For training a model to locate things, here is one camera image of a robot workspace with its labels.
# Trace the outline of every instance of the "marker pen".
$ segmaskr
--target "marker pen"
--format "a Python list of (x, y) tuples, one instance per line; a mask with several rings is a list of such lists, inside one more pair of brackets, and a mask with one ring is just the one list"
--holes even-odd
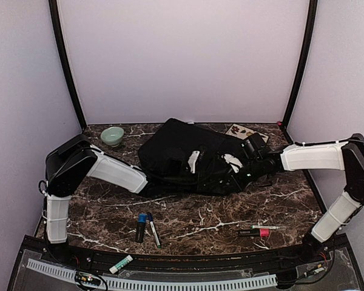
[(280, 226), (251, 226), (252, 229), (279, 229)]
[(147, 213), (148, 220), (150, 221), (150, 226), (152, 229), (153, 237), (155, 238), (155, 242), (157, 244), (158, 249), (162, 248), (159, 237), (157, 234), (157, 230), (155, 229), (155, 224), (153, 223), (152, 214), (150, 212)]
[(239, 236), (269, 236), (269, 229), (244, 229), (239, 230)]
[(117, 271), (119, 271), (121, 268), (123, 268), (126, 265), (128, 265), (128, 263), (132, 262), (132, 260), (133, 260), (133, 258), (131, 257), (131, 255), (127, 255), (124, 259), (122, 259), (120, 262), (118, 262), (112, 268), (110, 268), (109, 271), (112, 274), (114, 274)]
[(147, 220), (147, 215), (140, 213), (138, 223), (136, 224), (135, 241), (137, 243), (142, 243), (144, 240), (144, 231), (146, 230), (146, 220)]

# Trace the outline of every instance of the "pen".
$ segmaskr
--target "pen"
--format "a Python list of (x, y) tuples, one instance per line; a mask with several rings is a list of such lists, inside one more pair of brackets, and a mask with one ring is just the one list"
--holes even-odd
[(279, 226), (251, 226), (252, 229), (279, 229)]
[(155, 224), (153, 223), (152, 214), (150, 212), (148, 212), (147, 217), (148, 217), (148, 220), (150, 221), (150, 226), (151, 226), (153, 237), (155, 238), (155, 242), (157, 244), (157, 247), (158, 247), (158, 249), (160, 249), (160, 248), (162, 248), (162, 246), (160, 245), (157, 230), (155, 229)]

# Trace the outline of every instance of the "black cable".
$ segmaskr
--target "black cable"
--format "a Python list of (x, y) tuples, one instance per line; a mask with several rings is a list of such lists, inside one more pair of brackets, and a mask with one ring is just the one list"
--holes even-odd
[(39, 183), (38, 183), (38, 189), (39, 189), (39, 192), (41, 192), (41, 194), (44, 195), (44, 192), (47, 192), (47, 183), (45, 180), (40, 180)]
[(325, 274), (323, 274), (319, 279), (313, 281), (313, 282), (300, 282), (300, 283), (296, 283), (295, 285), (311, 285), (311, 284), (315, 284), (319, 281), (321, 281), (323, 278), (325, 278), (328, 273), (332, 270), (333, 268), (333, 264), (334, 264), (334, 259), (335, 259), (335, 233), (333, 234), (333, 256), (332, 256), (332, 263), (330, 264), (330, 266), (328, 267), (327, 271), (325, 272)]
[(321, 281), (323, 278), (325, 278), (328, 273), (332, 270), (333, 268), (333, 264), (334, 264), (334, 259), (335, 259), (335, 233), (333, 234), (333, 256), (332, 256), (332, 262), (330, 264), (330, 266), (328, 267), (327, 271), (317, 280), (312, 281), (312, 282), (297, 282), (303, 278), (305, 278), (305, 274), (302, 274), (301, 276), (299, 276), (297, 279), (294, 279), (292, 281), (278, 281), (278, 284), (283, 284), (283, 285), (311, 285), (311, 284), (315, 284), (319, 281)]
[(64, 266), (64, 267), (67, 267), (67, 268), (70, 268), (70, 269), (75, 269), (76, 273), (78, 272), (82, 272), (82, 273), (88, 273), (88, 274), (91, 274), (92, 276), (100, 279), (103, 284), (105, 285), (105, 291), (108, 291), (108, 284), (107, 284), (107, 281), (105, 281), (105, 279), (99, 275), (96, 275), (96, 274), (93, 274), (91, 273), (90, 271), (86, 271), (86, 270), (82, 270), (80, 269), (79, 267), (73, 267), (73, 266), (70, 266), (68, 264), (65, 264), (65, 263), (62, 263), (60, 260), (58, 260), (57, 258), (55, 258), (55, 256), (51, 253), (50, 249), (49, 249), (49, 242), (47, 240), (47, 224), (44, 225), (44, 242), (46, 244), (46, 250), (47, 252), (49, 253), (49, 255), (60, 265)]
[[(360, 144), (364, 144), (364, 141), (361, 141), (359, 139), (351, 139), (351, 138), (346, 138), (346, 139), (341, 139), (338, 142), (357, 142)], [(323, 141), (323, 142), (309, 142), (309, 143), (302, 143), (302, 142), (294, 142), (294, 144), (296, 146), (300, 146), (300, 147), (311, 147), (311, 146), (320, 146), (320, 145), (324, 145), (324, 144), (335, 144), (336, 141)]]

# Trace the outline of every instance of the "black metal frame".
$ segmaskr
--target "black metal frame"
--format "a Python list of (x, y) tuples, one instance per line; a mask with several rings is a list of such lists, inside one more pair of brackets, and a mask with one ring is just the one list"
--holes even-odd
[[(25, 236), (16, 257), (7, 291), (12, 291), (16, 274), (19, 269), (22, 254), (25, 249), (39, 252), (42, 259), (56, 263), (56, 261), (45, 252), (46, 242), (43, 239)], [(329, 251), (346, 247), (353, 264), (356, 277), (361, 290), (364, 290), (364, 281), (359, 266), (353, 254), (352, 247), (346, 234), (337, 235), (335, 243), (326, 242)], [(132, 255), (134, 260), (125, 267), (127, 270), (167, 273), (197, 273), (197, 272), (220, 272), (230, 270), (252, 269), (254, 274), (268, 272), (278, 277), (294, 272), (295, 268), (304, 264), (299, 259), (282, 260), (278, 256), (294, 256), (302, 246), (290, 246), (275, 250), (262, 250), (258, 252), (238, 253), (235, 255), (212, 255), (212, 256), (156, 256), (156, 255)], [(85, 249), (82, 247), (69, 246), (72, 254), (75, 254), (81, 263), (81, 268), (102, 275), (109, 271), (111, 265), (121, 261), (126, 253), (104, 252), (99, 250)], [(317, 255), (312, 261), (320, 261)]]
[(75, 88), (72, 71), (70, 69), (69, 59), (67, 58), (65, 42), (62, 33), (61, 21), (59, 20), (58, 4), (56, 0), (49, 0), (51, 20), (54, 29), (56, 46), (58, 48), (59, 58), (61, 59), (61, 65), (63, 74), (65, 75), (67, 88), (72, 99), (75, 113), (77, 115), (78, 122), (84, 130), (87, 127), (84, 112), (79, 102), (77, 90)]
[[(302, 83), (303, 73), (305, 71), (306, 62), (308, 59), (309, 49), (310, 49), (310, 43), (314, 28), (314, 21), (315, 21), (315, 14), (317, 11), (317, 3), (318, 0), (310, 0), (309, 2), (309, 11), (308, 11), (308, 17), (306, 20), (306, 28), (305, 28), (305, 35), (303, 37), (303, 43), (302, 43), (302, 49), (299, 57), (297, 72), (295, 74), (294, 83), (292, 85), (291, 94), (289, 97), (289, 101), (287, 104), (287, 108), (285, 111), (285, 115), (283, 117), (283, 120), (281, 122), (281, 127), (283, 129), (286, 129), (290, 119), (291, 115), (294, 111), (295, 102), (298, 97), (299, 89)], [(85, 130), (87, 127), (87, 123), (85, 120), (85, 116), (83, 113), (83, 110), (81, 108), (81, 104), (79, 102), (78, 94), (76, 91), (76, 87), (73, 80), (72, 71), (70, 69), (69, 59), (67, 57), (67, 52), (65, 48), (65, 42), (62, 34), (62, 27), (61, 27), (61, 21), (59, 20), (59, 11), (58, 11), (58, 4), (56, 0), (49, 0), (50, 4), (50, 14), (54, 29), (54, 35), (55, 35), (55, 41), (56, 46), (58, 48), (59, 57), (61, 59), (61, 65), (62, 69), (65, 75), (67, 88), (70, 93), (70, 97), (73, 102), (73, 106), (75, 109), (75, 113), (77, 115), (78, 122), (82, 128), (82, 130)]]
[(301, 49), (301, 54), (299, 57), (297, 72), (295, 73), (294, 83), (292, 85), (289, 102), (287, 103), (285, 115), (281, 122), (281, 127), (283, 129), (287, 129), (287, 126), (289, 125), (289, 122), (291, 119), (291, 115), (294, 111), (295, 103), (297, 102), (299, 89), (301, 87), (301, 83), (302, 83), (302, 79), (303, 79), (303, 73), (305, 72), (306, 62), (308, 60), (310, 43), (311, 43), (311, 38), (312, 38), (313, 28), (314, 28), (315, 15), (317, 13), (317, 3), (318, 3), (318, 0), (310, 0), (310, 3), (309, 3), (308, 18), (306, 20), (305, 35), (303, 37), (302, 49)]

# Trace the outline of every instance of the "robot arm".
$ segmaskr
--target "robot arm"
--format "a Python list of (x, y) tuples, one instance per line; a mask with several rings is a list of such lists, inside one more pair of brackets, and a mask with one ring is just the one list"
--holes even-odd
[(345, 171), (347, 184), (343, 192), (303, 238), (301, 259), (304, 261), (364, 206), (364, 137), (355, 134), (348, 140), (312, 146), (290, 145), (281, 154), (284, 170)]
[(46, 231), (52, 244), (67, 241), (67, 218), (71, 195), (86, 177), (94, 177), (139, 193), (147, 184), (146, 175), (125, 162), (108, 156), (78, 135), (46, 158)]
[[(228, 163), (229, 170), (235, 172), (232, 178), (233, 175), (238, 175), (237, 178), (244, 179), (246, 184), (260, 176), (281, 171), (345, 171), (347, 185), (344, 191), (303, 238), (304, 260), (312, 256), (323, 242), (340, 226), (346, 224), (364, 205), (362, 135), (355, 134), (348, 140), (336, 143), (293, 144), (271, 151), (260, 135), (254, 134), (243, 141), (241, 146), (247, 157), (242, 159), (242, 162), (234, 159), (232, 155), (225, 154), (223, 158)], [(46, 220), (47, 238), (50, 243), (59, 244), (67, 241), (66, 222), (70, 197), (86, 176), (111, 182), (133, 193), (140, 193), (148, 183), (147, 176), (140, 169), (104, 153), (91, 145), (84, 135), (71, 139), (46, 158)]]

